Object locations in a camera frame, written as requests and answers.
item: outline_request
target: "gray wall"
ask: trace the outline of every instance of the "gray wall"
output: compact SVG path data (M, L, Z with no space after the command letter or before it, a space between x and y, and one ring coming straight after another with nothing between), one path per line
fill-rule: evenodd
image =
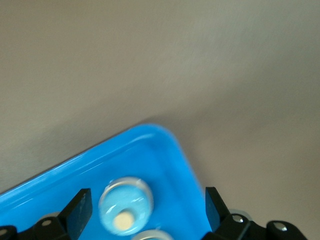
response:
M2 0L0 50L0 191L154 122L230 208L319 238L319 0Z

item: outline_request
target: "white pill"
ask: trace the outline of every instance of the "white pill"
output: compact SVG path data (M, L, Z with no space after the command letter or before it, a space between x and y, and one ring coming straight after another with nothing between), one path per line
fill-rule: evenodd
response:
M128 230L134 223L135 218L129 211L120 212L113 220L113 225L121 231Z

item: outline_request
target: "black clamp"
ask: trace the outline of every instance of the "black clamp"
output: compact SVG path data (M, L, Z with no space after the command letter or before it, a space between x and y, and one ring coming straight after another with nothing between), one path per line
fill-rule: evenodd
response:
M212 232L202 240L307 240L286 221L270 221L266 228L241 214L231 214L215 187L205 189L205 210Z
M77 240L92 215L90 189L81 189L58 216L45 217L29 229L0 226L0 240Z

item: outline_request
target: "screw head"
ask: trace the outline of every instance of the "screw head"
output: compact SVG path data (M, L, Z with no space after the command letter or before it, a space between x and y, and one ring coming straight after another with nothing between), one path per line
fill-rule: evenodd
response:
M48 219L48 220L43 221L41 225L42 225L43 227L45 227L45 226L50 225L51 222L52 222L52 221Z
M1 229L0 230L0 236L3 236L3 235L5 235L6 233L8 232L8 230L7 229Z
M243 223L244 222L244 219L240 215L232 215L232 218L237 223Z
M284 225L284 224L281 223L281 222L274 222L273 224L274 224L274 226L275 226L278 230L280 230L280 231L282 231L282 232L285 232L285 231L288 230L287 227L286 227L286 225Z

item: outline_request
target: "small round cup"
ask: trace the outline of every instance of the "small round cup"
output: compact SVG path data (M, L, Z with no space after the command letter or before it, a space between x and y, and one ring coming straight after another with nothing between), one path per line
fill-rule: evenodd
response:
M98 206L102 225L118 236L139 232L147 224L153 207L150 188L136 177L112 181L105 188Z

